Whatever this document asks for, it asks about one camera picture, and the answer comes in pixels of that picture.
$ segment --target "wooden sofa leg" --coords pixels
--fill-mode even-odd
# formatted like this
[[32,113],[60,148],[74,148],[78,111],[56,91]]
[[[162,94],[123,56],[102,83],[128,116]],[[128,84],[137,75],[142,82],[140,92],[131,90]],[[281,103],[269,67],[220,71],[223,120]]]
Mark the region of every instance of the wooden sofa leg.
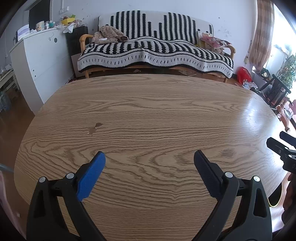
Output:
[[88,73],[88,71],[85,71],[84,74],[85,74],[85,78],[89,79],[89,73]]

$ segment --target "power outlet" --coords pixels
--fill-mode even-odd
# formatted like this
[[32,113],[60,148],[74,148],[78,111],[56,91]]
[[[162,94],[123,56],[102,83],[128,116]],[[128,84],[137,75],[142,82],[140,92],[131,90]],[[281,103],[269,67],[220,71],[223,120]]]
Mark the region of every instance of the power outlet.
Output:
[[68,7],[64,7],[63,9],[61,9],[61,10],[59,11],[59,13],[60,13],[60,14],[63,14],[63,13],[65,13],[65,12],[67,12],[67,11],[69,11],[69,6],[68,6]]

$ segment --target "blue gripper pad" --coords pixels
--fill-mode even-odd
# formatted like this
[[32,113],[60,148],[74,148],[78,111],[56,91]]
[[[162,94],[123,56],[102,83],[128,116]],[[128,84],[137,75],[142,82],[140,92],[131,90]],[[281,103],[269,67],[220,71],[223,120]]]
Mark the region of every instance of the blue gripper pad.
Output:
[[106,164],[105,154],[98,152],[89,164],[89,168],[78,183],[77,198],[80,202],[90,195],[96,181],[101,175]]

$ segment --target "floor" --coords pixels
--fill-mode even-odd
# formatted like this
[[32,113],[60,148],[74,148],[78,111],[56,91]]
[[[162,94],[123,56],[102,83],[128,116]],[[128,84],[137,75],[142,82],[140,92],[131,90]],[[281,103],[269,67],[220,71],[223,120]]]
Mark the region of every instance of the floor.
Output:
[[[149,71],[145,69],[144,71],[140,70],[140,73],[146,73]],[[115,74],[113,71],[104,73],[105,75]],[[177,74],[177,75],[185,75],[174,71],[174,73],[170,74]],[[210,74],[195,74],[194,77],[201,77],[212,79],[216,81],[223,82],[222,78],[217,78],[216,76]],[[238,84],[235,79],[229,79],[227,84]],[[10,168],[14,168],[15,159],[17,156],[19,145],[22,141],[22,138],[34,118],[34,114],[29,109],[24,97],[20,94],[18,98],[15,98],[12,101],[12,109],[8,112],[1,112],[0,113],[0,163],[7,165]],[[10,203],[10,206],[15,214],[19,214],[19,222],[23,230],[26,230],[26,220],[29,205],[21,198],[18,194],[15,184],[13,173],[5,172],[5,185],[6,185],[6,192],[7,192],[7,199]]]

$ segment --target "wooden sofa arm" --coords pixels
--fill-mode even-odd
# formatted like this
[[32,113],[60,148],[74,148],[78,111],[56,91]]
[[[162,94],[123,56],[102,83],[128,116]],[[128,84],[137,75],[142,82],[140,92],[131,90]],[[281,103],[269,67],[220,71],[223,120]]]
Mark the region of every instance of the wooden sofa arm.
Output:
[[80,42],[80,48],[81,48],[81,53],[83,53],[85,51],[85,40],[87,38],[93,38],[93,35],[90,34],[84,34],[80,37],[79,42]]
[[234,54],[236,53],[235,48],[234,48],[233,46],[231,46],[231,45],[228,45],[228,46],[223,47],[223,48],[228,48],[228,49],[230,49],[230,52],[231,52],[231,53],[230,53],[230,58],[233,59]]

